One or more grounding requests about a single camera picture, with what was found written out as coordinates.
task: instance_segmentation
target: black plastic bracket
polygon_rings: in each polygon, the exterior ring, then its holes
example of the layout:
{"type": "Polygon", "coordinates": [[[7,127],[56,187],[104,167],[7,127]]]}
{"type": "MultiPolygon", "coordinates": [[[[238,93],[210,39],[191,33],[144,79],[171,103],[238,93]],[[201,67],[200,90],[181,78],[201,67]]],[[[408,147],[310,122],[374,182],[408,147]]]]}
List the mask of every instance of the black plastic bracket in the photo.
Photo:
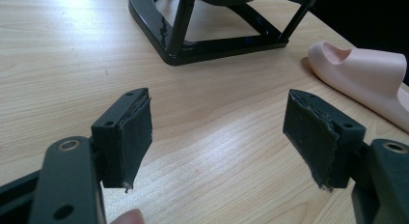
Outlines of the black plastic bracket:
{"type": "Polygon", "coordinates": [[[57,141],[40,171],[0,186],[0,223],[105,223],[100,182],[132,188],[152,142],[148,89],[122,95],[92,133],[57,141]]]}
{"type": "Polygon", "coordinates": [[[409,146],[392,140],[364,143],[365,127],[323,99],[290,90],[284,134],[323,188],[355,181],[357,223],[409,223],[409,146]]]}
{"type": "Polygon", "coordinates": [[[128,8],[163,61],[171,66],[285,47],[290,35],[315,0],[306,0],[281,33],[247,4],[229,6],[258,32],[258,36],[189,42],[185,39],[195,0],[179,0],[172,26],[156,9],[157,0],[129,0],[128,8]]]}

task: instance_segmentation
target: finger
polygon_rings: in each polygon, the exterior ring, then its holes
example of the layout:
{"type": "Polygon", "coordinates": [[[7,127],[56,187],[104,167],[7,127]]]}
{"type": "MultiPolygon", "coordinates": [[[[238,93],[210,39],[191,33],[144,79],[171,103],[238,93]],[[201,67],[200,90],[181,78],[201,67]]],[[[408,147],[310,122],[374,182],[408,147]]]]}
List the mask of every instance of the finger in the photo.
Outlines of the finger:
{"type": "Polygon", "coordinates": [[[111,224],[145,224],[144,215],[140,210],[130,210],[119,216],[111,224]]]}

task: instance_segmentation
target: wooden table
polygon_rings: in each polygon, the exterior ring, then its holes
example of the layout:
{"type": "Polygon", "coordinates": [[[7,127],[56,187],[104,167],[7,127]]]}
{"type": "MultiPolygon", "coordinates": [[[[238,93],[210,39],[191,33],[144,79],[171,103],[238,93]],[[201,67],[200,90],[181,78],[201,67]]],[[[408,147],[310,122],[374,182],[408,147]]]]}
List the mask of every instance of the wooden table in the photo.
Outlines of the wooden table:
{"type": "MultiPolygon", "coordinates": [[[[157,3],[171,22],[176,5],[157,3]]],[[[251,5],[281,30],[298,8],[251,5]]],[[[188,40],[253,33],[198,2],[188,40]]],[[[171,67],[127,0],[0,0],[0,184],[40,169],[50,144],[90,136],[120,95],[149,87],[153,143],[134,190],[104,189],[108,221],[138,208],[147,223],[353,223],[353,183],[320,190],[283,135],[288,90],[326,99],[368,128],[369,144],[409,135],[313,74],[307,49],[321,40],[352,46],[307,14],[286,48],[171,67]]]]}

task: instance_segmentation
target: black metal bar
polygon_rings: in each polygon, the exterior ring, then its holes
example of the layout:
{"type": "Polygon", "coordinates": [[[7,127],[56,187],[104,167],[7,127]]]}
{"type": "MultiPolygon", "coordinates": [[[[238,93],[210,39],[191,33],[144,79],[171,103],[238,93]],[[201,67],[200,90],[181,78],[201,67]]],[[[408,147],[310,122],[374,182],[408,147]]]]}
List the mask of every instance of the black metal bar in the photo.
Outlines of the black metal bar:
{"type": "Polygon", "coordinates": [[[44,158],[29,223],[105,223],[92,148],[86,137],[52,144],[44,158]]]}
{"type": "Polygon", "coordinates": [[[184,38],[186,37],[194,6],[195,0],[179,0],[173,31],[169,39],[168,52],[170,54],[179,54],[183,46],[184,38]]]}
{"type": "Polygon", "coordinates": [[[366,155],[379,200],[374,223],[409,223],[409,146],[375,139],[366,155]]]}
{"type": "Polygon", "coordinates": [[[309,0],[308,3],[300,6],[297,13],[295,13],[286,29],[283,31],[283,34],[279,37],[278,39],[279,42],[288,41],[289,37],[295,31],[295,29],[300,24],[301,20],[307,14],[310,8],[314,5],[315,1],[316,0],[309,0]]]}
{"type": "Polygon", "coordinates": [[[27,223],[40,171],[0,187],[0,223],[27,223]]]}
{"type": "Polygon", "coordinates": [[[229,9],[240,15],[240,17],[242,17],[248,24],[256,29],[256,31],[258,31],[262,36],[269,36],[271,39],[274,37],[280,37],[281,32],[255,9],[247,4],[229,6],[229,9]]]}
{"type": "Polygon", "coordinates": [[[351,196],[357,224],[372,224],[379,209],[379,200],[376,195],[368,194],[358,184],[355,184],[351,196]]]}

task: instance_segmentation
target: table surface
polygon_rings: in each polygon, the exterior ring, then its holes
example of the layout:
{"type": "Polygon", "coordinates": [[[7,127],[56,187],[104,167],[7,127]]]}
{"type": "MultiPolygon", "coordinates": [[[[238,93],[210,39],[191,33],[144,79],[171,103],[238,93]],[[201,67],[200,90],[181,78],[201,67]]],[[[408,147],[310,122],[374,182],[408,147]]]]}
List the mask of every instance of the table surface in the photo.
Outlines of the table surface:
{"type": "MultiPolygon", "coordinates": [[[[250,4],[280,30],[298,8],[250,4]]],[[[157,7],[172,23],[177,0],[157,7]]],[[[197,2],[187,39],[252,34],[228,9],[197,2]]],[[[120,95],[148,87],[153,143],[133,190],[104,189],[108,221],[138,208],[147,223],[353,223],[353,182],[320,190],[283,135],[288,90],[332,103],[368,128],[367,143],[409,135],[314,75],[307,49],[321,40],[352,47],[307,14],[286,48],[171,67],[127,0],[0,0],[0,184],[40,169],[50,144],[90,136],[120,95]]]]}

